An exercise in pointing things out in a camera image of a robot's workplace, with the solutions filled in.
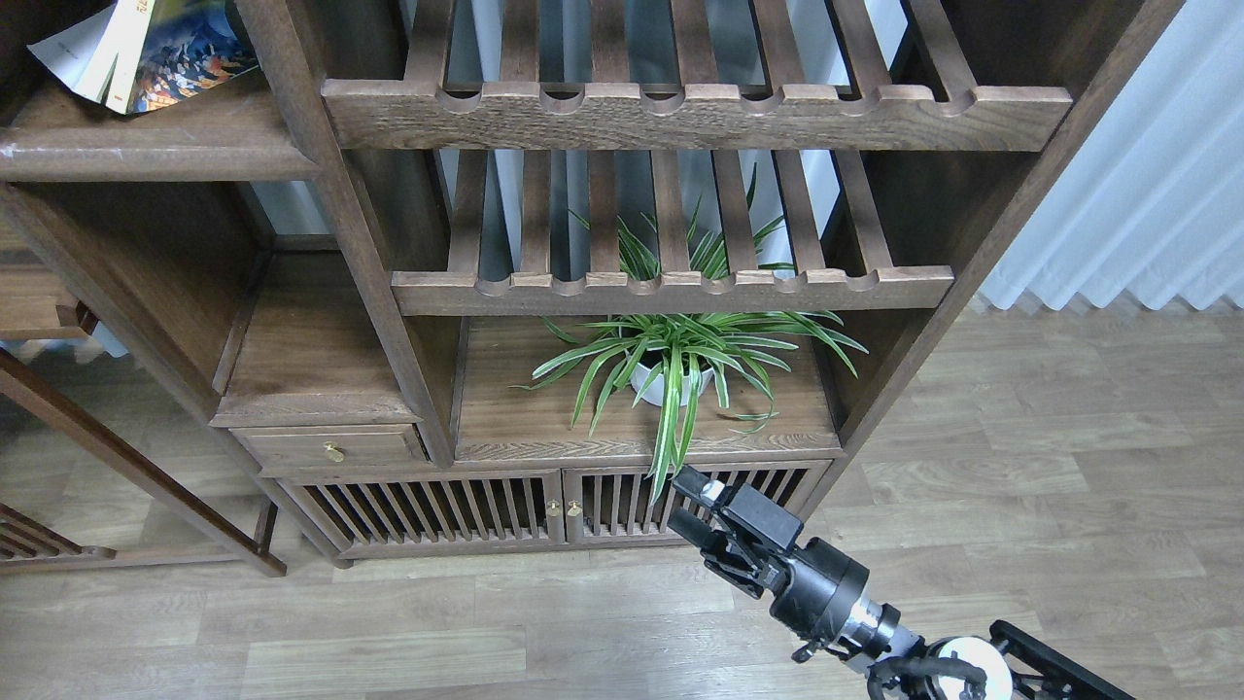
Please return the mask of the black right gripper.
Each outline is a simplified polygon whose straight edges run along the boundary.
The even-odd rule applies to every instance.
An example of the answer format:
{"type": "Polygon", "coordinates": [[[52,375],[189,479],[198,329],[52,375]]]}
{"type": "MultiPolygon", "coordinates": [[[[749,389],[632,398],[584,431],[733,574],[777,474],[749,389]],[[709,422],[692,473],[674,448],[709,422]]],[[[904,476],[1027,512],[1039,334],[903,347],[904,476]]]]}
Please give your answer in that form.
{"type": "Polygon", "coordinates": [[[770,615],[801,642],[837,642],[865,593],[866,567],[821,538],[810,538],[790,555],[802,522],[749,482],[728,486],[685,466],[672,487],[720,523],[712,528],[685,509],[671,517],[671,528],[699,548],[708,569],[754,599],[774,592],[770,615]],[[786,584],[778,591],[785,564],[786,584]]]}

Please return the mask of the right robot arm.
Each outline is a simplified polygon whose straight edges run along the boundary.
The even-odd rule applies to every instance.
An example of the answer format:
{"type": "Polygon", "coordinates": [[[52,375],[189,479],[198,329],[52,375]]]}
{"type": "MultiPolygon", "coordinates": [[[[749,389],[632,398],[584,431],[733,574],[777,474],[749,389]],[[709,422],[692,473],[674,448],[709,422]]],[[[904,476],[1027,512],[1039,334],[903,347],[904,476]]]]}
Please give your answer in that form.
{"type": "Polygon", "coordinates": [[[1008,620],[995,620],[986,638],[924,642],[902,625],[897,608],[868,598],[862,564],[820,538],[796,545],[800,518],[750,484],[683,467],[673,487],[709,521],[680,509],[671,527],[740,591],[753,598],[773,592],[770,614],[802,642],[794,661],[830,652],[866,678],[871,699],[1125,698],[1008,620]]]}

